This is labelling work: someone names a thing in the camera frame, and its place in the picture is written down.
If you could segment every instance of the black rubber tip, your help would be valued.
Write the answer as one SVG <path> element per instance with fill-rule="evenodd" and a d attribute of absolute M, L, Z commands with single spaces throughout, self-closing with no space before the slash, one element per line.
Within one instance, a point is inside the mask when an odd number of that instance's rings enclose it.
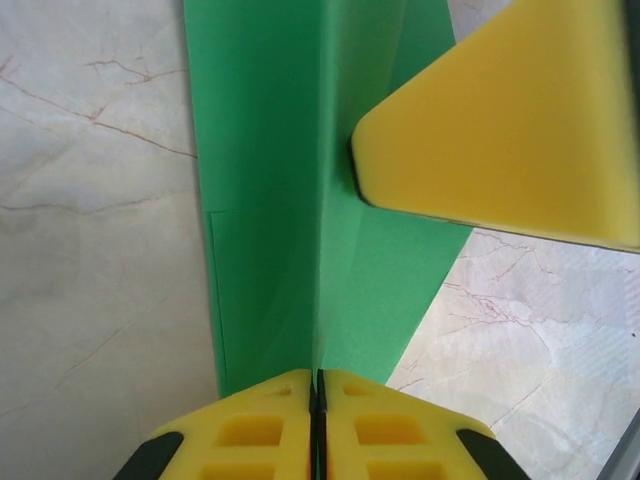
<path fill-rule="evenodd" d="M 169 432 L 144 442 L 113 480 L 158 480 L 183 440 L 180 432 Z"/>

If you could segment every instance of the green cardboard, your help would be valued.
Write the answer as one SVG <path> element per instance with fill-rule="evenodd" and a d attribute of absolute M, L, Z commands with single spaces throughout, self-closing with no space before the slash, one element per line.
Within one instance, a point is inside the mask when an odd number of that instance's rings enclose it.
<path fill-rule="evenodd" d="M 384 382 L 469 228 L 357 196 L 348 139 L 453 46 L 446 0 L 185 0 L 221 394 L 294 368 Z"/>

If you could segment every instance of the white marble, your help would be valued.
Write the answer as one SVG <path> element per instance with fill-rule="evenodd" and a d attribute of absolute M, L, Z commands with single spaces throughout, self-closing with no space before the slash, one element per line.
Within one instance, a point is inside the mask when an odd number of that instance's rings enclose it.
<path fill-rule="evenodd" d="M 505 3 L 451 0 L 458 38 Z M 182 23 L 179 0 L 2 3 L 2 479 L 111 478 L 216 397 Z M 390 385 L 533 478 L 595 478 L 640 404 L 639 259 L 477 231 Z"/>
<path fill-rule="evenodd" d="M 181 16 L 2 3 L 2 479 L 111 478 L 216 397 Z"/>
<path fill-rule="evenodd" d="M 640 407 L 640 256 L 476 230 L 389 385 L 593 479 Z"/>

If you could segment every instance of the black edge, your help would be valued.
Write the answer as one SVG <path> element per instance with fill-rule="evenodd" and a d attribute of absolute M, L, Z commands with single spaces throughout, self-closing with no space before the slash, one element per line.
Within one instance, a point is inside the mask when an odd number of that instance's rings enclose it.
<path fill-rule="evenodd" d="M 358 166 L 356 165 L 356 157 L 353 152 L 353 135 L 349 136 L 349 140 L 347 142 L 347 158 L 349 159 L 349 167 L 351 169 L 351 176 L 353 177 L 353 188 L 356 192 L 356 195 L 358 195 L 358 198 L 360 198 L 360 200 L 362 200 L 370 207 L 376 207 L 376 205 L 371 203 L 367 199 L 367 197 L 365 197 L 364 192 L 362 191 L 362 187 L 360 186 L 360 178 L 358 177 Z"/>
<path fill-rule="evenodd" d="M 169 432 L 144 442 L 113 480 L 158 480 L 183 440 L 180 432 Z"/>
<path fill-rule="evenodd" d="M 598 475 L 598 480 L 638 480 L 638 478 L 640 478 L 640 410 L 631 420 L 629 427 Z"/>
<path fill-rule="evenodd" d="M 473 430 L 456 433 L 487 480 L 530 480 L 497 440 Z"/>
<path fill-rule="evenodd" d="M 327 480 L 327 397 L 324 371 L 318 370 L 316 392 L 313 382 L 309 388 L 309 414 L 311 415 L 311 478 Z"/>
<path fill-rule="evenodd" d="M 621 1 L 627 30 L 627 49 L 636 115 L 636 132 L 640 137 L 640 2 L 638 0 Z"/>

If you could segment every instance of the square cutout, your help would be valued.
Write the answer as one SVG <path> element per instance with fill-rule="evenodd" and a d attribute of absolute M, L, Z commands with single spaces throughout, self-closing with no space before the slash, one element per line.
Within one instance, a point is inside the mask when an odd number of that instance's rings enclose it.
<path fill-rule="evenodd" d="M 283 426 L 284 419 L 278 416 L 236 415 L 224 423 L 214 445 L 219 447 L 276 447 L 280 445 Z"/>
<path fill-rule="evenodd" d="M 367 465 L 369 480 L 445 480 L 439 463 L 371 462 Z"/>
<path fill-rule="evenodd" d="M 418 445 L 426 443 L 417 420 L 409 415 L 371 414 L 356 418 L 360 445 Z"/>
<path fill-rule="evenodd" d="M 270 464 L 216 464 L 202 469 L 202 480 L 273 480 L 275 465 Z"/>

